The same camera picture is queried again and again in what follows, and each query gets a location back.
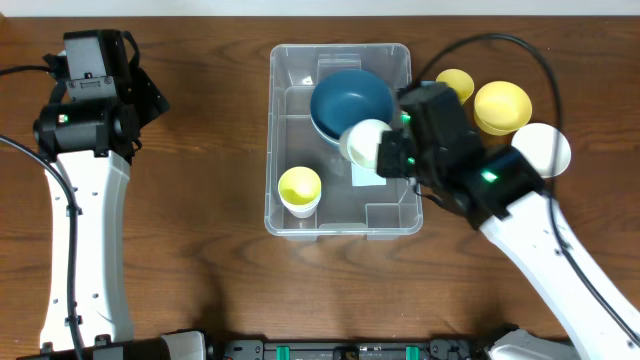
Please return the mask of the yellow cup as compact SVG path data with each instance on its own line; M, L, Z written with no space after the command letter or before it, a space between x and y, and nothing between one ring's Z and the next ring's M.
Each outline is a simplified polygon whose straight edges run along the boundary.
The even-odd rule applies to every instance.
M436 77L436 81L445 83L452 88L461 104L464 104L475 90L475 83L472 77L460 69L444 70Z
M294 206L306 206L321 195L321 179L311 168L297 166L286 170L278 181L281 199Z

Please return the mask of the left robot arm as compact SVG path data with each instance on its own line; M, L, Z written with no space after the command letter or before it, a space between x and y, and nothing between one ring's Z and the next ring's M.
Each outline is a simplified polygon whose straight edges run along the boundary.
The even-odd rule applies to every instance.
M127 56L127 31L68 32L48 54L56 85L34 121L52 206L51 286L40 359L204 359L206 339L182 330L137 340L123 274L123 218L142 128L169 104Z

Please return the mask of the dark blue bowl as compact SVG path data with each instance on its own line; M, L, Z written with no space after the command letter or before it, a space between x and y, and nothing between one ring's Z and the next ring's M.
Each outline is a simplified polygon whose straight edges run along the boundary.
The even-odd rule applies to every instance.
M310 116L320 129L339 141L350 127L366 119L391 124L395 112L390 87L364 70L348 69L323 79L310 100Z
M316 124L314 119L311 119L311 124L313 125L314 129L316 130L316 132L319 134L319 136L329 145L338 148L340 145L340 142L332 137L330 137L329 135L325 134L320 127Z

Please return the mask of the cream cup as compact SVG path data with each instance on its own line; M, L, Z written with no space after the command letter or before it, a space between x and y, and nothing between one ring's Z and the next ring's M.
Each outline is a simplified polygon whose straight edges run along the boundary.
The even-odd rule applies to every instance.
M365 169L375 170L378 146L382 135L392 128L377 119L366 119L347 129L339 139L341 155L351 163Z

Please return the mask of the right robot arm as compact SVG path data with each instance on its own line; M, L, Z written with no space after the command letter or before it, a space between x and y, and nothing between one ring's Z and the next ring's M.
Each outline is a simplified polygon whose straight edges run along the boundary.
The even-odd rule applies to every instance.
M403 128L385 132L378 175L412 178L464 217L523 273L583 359L636 359L639 312L567 224L545 181L519 150L487 148L444 83L397 93Z

